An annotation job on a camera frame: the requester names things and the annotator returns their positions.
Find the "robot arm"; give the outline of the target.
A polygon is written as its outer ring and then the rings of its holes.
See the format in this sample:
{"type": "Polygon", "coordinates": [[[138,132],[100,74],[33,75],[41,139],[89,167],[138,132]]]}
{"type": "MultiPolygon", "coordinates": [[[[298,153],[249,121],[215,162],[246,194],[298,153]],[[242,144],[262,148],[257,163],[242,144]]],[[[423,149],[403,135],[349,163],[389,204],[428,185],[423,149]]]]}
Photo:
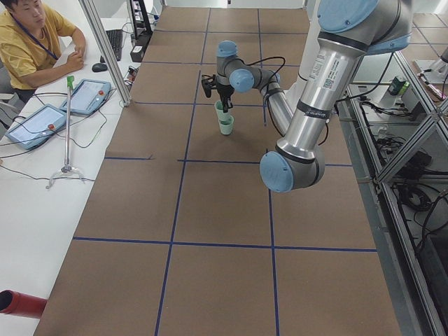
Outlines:
{"type": "Polygon", "coordinates": [[[321,1],[316,14],[319,50],[295,108],[277,75],[245,64],[234,42],[222,41],[216,51],[214,83],[224,112],[233,92],[257,89],[273,113],[281,138],[260,160],[260,175],[277,193],[320,181],[325,160],[318,140],[357,63],[365,55],[406,48],[412,34],[412,1],[321,1]]]}

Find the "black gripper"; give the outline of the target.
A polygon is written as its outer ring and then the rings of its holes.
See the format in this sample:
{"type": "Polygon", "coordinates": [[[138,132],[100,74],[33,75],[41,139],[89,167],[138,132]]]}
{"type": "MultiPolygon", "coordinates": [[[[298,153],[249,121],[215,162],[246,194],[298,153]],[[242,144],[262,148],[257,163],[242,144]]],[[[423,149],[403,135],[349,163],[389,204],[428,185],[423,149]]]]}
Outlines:
{"type": "Polygon", "coordinates": [[[228,113],[232,108],[231,97],[234,94],[234,88],[231,85],[217,83],[216,89],[220,96],[223,113],[228,113]]]}

